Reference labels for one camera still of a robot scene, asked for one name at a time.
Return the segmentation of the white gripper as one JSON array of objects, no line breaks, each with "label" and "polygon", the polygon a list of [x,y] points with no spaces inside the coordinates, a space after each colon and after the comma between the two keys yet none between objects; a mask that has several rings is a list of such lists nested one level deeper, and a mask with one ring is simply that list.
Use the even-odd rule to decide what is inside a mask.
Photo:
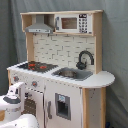
[{"label": "white gripper", "polygon": [[7,99],[12,104],[24,103],[25,100],[25,83],[18,82],[9,87]]}]

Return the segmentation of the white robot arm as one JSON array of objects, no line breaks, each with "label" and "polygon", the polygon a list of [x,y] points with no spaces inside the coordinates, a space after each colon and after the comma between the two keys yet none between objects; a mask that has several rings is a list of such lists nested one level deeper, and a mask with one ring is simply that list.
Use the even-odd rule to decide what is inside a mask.
[{"label": "white robot arm", "polygon": [[5,111],[5,117],[0,121],[0,128],[40,128],[34,115],[22,114],[24,101],[24,82],[11,85],[7,94],[0,96],[0,111]]}]

